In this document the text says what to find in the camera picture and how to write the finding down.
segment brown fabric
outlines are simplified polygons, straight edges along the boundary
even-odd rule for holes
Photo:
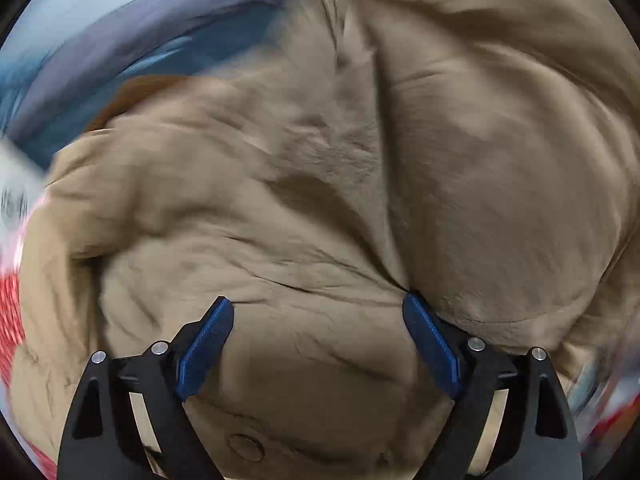
[[[606,0],[297,0],[278,37],[58,155],[11,385],[51,456],[92,351],[219,294],[236,325],[187,409],[238,479],[412,476],[449,403],[410,287],[567,374],[638,307],[640,54]]]
[[[116,97],[84,129],[86,132],[101,130],[109,121],[130,111],[142,101],[187,81],[183,75],[142,75],[129,79],[118,90]]]

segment cloth pile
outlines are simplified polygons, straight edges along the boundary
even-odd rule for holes
[[[123,88],[57,154],[10,388],[48,456],[92,352],[138,354],[218,295],[236,324],[186,409],[256,480],[412,477],[450,403],[410,288],[569,379],[636,311],[640,52],[607,0],[287,7],[273,43]]]

